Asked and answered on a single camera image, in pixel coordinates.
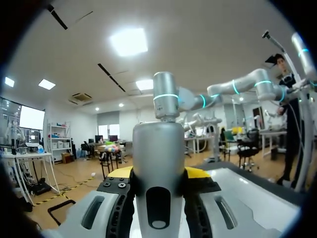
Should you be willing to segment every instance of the screw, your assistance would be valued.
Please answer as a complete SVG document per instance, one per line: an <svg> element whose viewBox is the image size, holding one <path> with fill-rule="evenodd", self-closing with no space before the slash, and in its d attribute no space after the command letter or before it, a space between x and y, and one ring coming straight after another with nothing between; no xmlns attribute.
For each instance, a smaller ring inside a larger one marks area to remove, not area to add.
<svg viewBox="0 0 317 238"><path fill-rule="evenodd" d="M119 187L119 188L125 188L126 185L125 185L125 183L121 182L121 183L118 184L118 187Z"/></svg>

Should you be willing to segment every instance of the floor tape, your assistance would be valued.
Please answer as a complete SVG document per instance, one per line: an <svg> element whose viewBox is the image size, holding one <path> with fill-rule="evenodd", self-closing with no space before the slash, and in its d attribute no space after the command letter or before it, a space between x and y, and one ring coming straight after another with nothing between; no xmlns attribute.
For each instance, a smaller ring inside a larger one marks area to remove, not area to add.
<svg viewBox="0 0 317 238"><path fill-rule="evenodd" d="M85 180L85 181L79 183L78 185L76 185L76 186L74 186L74 187L71 187L69 190L62 192L62 193L59 194L59 195L55 195L55 196L53 196L53 197L50 197L50 198L48 198L48 199L43 200L42 202L37 202L37 203L35 203L34 206L37 206L37 205L46 203L46 202L51 201L51 200L53 200L54 198L57 198L57 197L60 197L60 196L63 196L63 197L65 197L65 198L67 198L67 199L70 199L69 197L67 197L67 196L65 195L65 193L67 193L67 192L69 192L69 191L71 191L71 190L74 190L75 188L78 188L80 185L83 185L84 183L87 183L87 182L89 182L89 181L91 181L91 180L93 180L93 179L94 179L94 177L91 177L91 178L89 178L89 179L87 179L87 180Z"/></svg>

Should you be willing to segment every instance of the ceiling light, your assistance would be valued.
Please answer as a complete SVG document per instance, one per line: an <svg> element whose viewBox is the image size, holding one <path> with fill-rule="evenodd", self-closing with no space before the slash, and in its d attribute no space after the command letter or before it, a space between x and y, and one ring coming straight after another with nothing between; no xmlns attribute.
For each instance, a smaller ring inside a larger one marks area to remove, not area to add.
<svg viewBox="0 0 317 238"><path fill-rule="evenodd" d="M43 79L40 83L39 86L42 88L45 88L47 90L51 90L52 88L55 87L55 84L52 82L47 81L46 79Z"/></svg>
<svg viewBox="0 0 317 238"><path fill-rule="evenodd" d="M6 85L10 86L13 88L14 86L14 81L8 77L5 77L5 82L4 82Z"/></svg>
<svg viewBox="0 0 317 238"><path fill-rule="evenodd" d="M133 56L148 51L144 29L128 29L110 37L119 56Z"/></svg>
<svg viewBox="0 0 317 238"><path fill-rule="evenodd" d="M145 79L141 81L136 81L137 87L139 90L150 90L153 89L153 80L152 79Z"/></svg>

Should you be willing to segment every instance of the air conditioner vent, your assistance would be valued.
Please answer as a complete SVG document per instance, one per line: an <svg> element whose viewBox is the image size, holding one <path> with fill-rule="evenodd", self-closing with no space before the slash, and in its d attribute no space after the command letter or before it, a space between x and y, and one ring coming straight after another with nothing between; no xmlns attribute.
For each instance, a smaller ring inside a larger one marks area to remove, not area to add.
<svg viewBox="0 0 317 238"><path fill-rule="evenodd" d="M87 102L87 101L91 101L91 99L92 99L92 97L86 93L74 94L74 95L72 95L72 98L74 98L75 100L80 101L80 102Z"/></svg>
<svg viewBox="0 0 317 238"><path fill-rule="evenodd" d="M93 98L87 93L76 93L72 95L68 101L73 105L85 106L93 103Z"/></svg>

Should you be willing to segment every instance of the white table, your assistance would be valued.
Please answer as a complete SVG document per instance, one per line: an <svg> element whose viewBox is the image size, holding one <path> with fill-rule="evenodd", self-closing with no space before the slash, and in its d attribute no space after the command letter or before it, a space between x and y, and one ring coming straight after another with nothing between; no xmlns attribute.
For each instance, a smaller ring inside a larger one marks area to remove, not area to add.
<svg viewBox="0 0 317 238"><path fill-rule="evenodd" d="M59 192L59 188L58 188L58 185L57 185L57 182L56 182L56 178L55 178L55 174L54 174L54 170L53 170L53 166L52 166L52 160L51 160L51 156L52 154L51 153L43 153L43 154L39 154L39 153L27 153L27 154L16 154L16 155L12 155L11 153L8 153L8 154L3 154L2 155L2 160L4 163L7 163L7 164L13 164L13 169L14 169L14 172L16 174L16 179L17 179L17 182L18 182L18 185L20 187L20 189L15 189L17 191L21 191L25 201L29 201L32 205L34 205L33 203L33 200L30 196L30 193L26 187L26 184L24 182L24 179L23 179L23 173L22 173L22 170L21 170L21 164L22 163L26 163L27 167L28 166L28 162L32 162L32 161L41 161L44 165L44 170L45 170L45 173L46 173L46 177L48 179L48 182L49 182L49 186L55 190L58 194L60 194ZM56 185L56 188L54 188L53 186L51 186L51 183L50 183L50 179L49 179L49 176L48 176L48 172L47 172L47 168L46 168L46 158L48 158L48 161L50 163L50 167L51 167L51 171L52 171L52 175L53 175L53 178L54 178L54 182L55 182L55 185Z"/></svg>
<svg viewBox="0 0 317 238"><path fill-rule="evenodd" d="M196 149L196 144L199 145L200 140L209 140L212 137L192 137L192 138L185 138L185 141L193 141L193 152L194 154L199 153L199 150Z"/></svg>
<svg viewBox="0 0 317 238"><path fill-rule="evenodd" d="M286 135L287 132L285 130L260 130L260 135L262 136L262 158L264 158L266 155L269 155L272 150L272 137L278 136L278 135ZM269 136L269 151L264 152L265 149L265 137Z"/></svg>

